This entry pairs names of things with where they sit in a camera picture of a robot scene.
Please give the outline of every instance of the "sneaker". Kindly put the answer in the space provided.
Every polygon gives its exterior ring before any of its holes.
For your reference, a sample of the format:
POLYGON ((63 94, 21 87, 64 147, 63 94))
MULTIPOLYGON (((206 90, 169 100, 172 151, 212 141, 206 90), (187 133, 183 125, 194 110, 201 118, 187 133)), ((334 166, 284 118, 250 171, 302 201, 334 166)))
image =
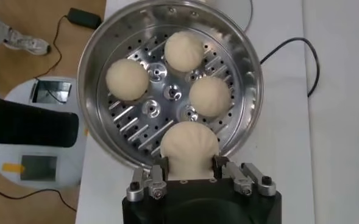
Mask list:
POLYGON ((13 29, 10 29, 9 37, 3 43, 10 49, 25 50, 34 55, 45 55, 51 51, 51 46, 45 40, 22 35, 13 29))

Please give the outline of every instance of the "perforated steamer tray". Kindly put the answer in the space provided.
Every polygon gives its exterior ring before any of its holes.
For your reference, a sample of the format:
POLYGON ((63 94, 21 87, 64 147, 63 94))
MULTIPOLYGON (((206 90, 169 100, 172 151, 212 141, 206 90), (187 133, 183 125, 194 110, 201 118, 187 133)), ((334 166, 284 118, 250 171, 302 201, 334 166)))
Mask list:
POLYGON ((123 8, 94 33, 78 72, 79 103, 91 135, 115 158, 146 169, 160 156, 165 131, 180 121, 213 130, 221 155, 239 149, 258 118, 262 91, 258 58, 244 33, 197 1, 140 1, 123 8), (182 30, 196 34, 205 49, 200 67, 186 74, 164 59, 165 41, 182 30), (149 88, 135 102, 119 101, 106 87, 106 72, 120 58, 140 62, 149 73, 149 88), (203 117, 190 105, 190 87, 204 76, 220 77, 230 88, 232 106, 221 117, 203 117))

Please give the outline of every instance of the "yellow label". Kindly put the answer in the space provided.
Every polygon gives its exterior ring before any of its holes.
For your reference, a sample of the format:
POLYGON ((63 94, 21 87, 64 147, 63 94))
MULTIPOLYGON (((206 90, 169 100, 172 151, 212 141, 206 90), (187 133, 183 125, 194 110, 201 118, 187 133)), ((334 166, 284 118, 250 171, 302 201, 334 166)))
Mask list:
POLYGON ((2 166, 2 171, 12 172, 12 173, 22 173, 25 170, 25 167, 19 164, 4 163, 2 166))

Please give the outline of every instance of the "black cord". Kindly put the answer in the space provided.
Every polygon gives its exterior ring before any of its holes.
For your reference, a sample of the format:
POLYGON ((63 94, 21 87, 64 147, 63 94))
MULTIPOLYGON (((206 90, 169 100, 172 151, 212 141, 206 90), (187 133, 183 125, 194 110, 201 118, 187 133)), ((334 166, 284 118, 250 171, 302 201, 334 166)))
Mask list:
POLYGON ((319 64, 319 58, 318 58, 318 54, 316 53, 315 48, 313 47, 313 45, 310 43, 309 40, 307 40, 304 37, 294 37, 294 38, 290 38, 285 40, 284 42, 282 42, 282 44, 278 45, 274 50, 272 50, 270 53, 268 53, 261 61, 260 64, 262 65, 267 59, 269 59, 269 57, 271 57, 273 54, 275 54, 279 49, 281 49, 282 47, 284 47, 286 44, 293 42, 293 41, 303 41, 304 43, 306 43, 309 47, 309 49, 311 49, 312 54, 313 54, 313 58, 315 59, 316 62, 316 78, 315 78, 315 82, 312 86, 312 88, 309 90, 307 96, 310 97, 313 93, 313 91, 316 89, 318 82, 319 82, 319 78, 320 78, 320 64, 319 64))
MULTIPOLYGON (((60 63, 60 61, 63 58, 62 52, 60 51, 60 49, 56 45, 56 40, 57 40, 57 37, 59 36, 60 23, 61 23, 63 18, 67 18, 67 16, 63 15, 62 17, 60 17, 59 21, 57 22, 56 34, 55 34, 55 37, 53 38, 53 42, 52 42, 53 46, 56 48, 57 52, 59 53, 59 59, 57 59, 57 61, 46 72, 34 77, 37 81, 40 81, 40 79, 38 79, 39 77, 48 74, 52 69, 54 69, 60 63)), ((51 97, 53 99, 55 99, 57 102, 59 102, 61 104, 66 103, 64 101, 59 100, 55 95, 53 95, 53 93, 46 87, 46 85, 44 83, 43 83, 43 86, 46 89, 46 91, 48 92, 48 94, 51 95, 51 97)))
POLYGON ((54 67, 56 67, 60 63, 60 61, 63 58, 62 52, 60 51, 60 49, 56 45, 56 40, 57 40, 57 37, 59 35, 60 22, 62 21, 63 18, 67 18, 67 16, 63 15, 62 17, 60 17, 59 21, 57 22, 56 34, 55 34, 55 38, 53 39, 53 42, 52 42, 53 46, 56 48, 57 52, 59 53, 59 59, 57 59, 57 61, 46 72, 36 76, 35 78, 39 78, 39 77, 41 77, 43 75, 48 74, 54 67))
POLYGON ((22 197, 11 197, 11 196, 8 196, 8 195, 6 195, 6 194, 0 192, 0 196, 3 196, 3 197, 5 197, 5 198, 11 199, 11 200, 20 200, 20 199, 24 199, 24 198, 30 197, 30 196, 32 196, 32 195, 38 194, 38 193, 40 193, 40 192, 46 192, 46 191, 56 192, 56 193, 59 195, 60 199, 62 200, 63 204, 64 204, 65 206, 69 207, 70 210, 76 212, 76 209, 74 209, 72 206, 70 206, 69 204, 67 204, 67 202, 65 202, 65 200, 63 199, 62 194, 60 193, 60 191, 55 190, 55 189, 42 189, 42 190, 35 191, 35 192, 33 192, 33 193, 27 194, 27 195, 22 196, 22 197))

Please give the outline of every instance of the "steamed bun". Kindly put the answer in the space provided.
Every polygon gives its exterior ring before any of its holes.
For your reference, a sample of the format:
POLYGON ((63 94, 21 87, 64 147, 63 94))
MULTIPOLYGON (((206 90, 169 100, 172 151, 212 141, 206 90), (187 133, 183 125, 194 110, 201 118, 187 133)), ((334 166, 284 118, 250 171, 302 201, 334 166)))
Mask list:
POLYGON ((108 90, 120 100, 137 100, 148 89, 149 76, 137 61, 120 59, 106 73, 108 90))
POLYGON ((179 122, 164 135, 160 154, 168 157, 169 180, 213 178, 211 159, 219 153, 216 135, 197 122, 179 122))
POLYGON ((191 32, 174 33, 166 42, 165 58, 175 70, 190 72, 201 64, 203 57, 202 41, 191 32))
POLYGON ((207 117, 222 115, 231 104, 227 84, 216 77, 203 77, 195 81, 190 88, 189 99, 194 109, 207 117))

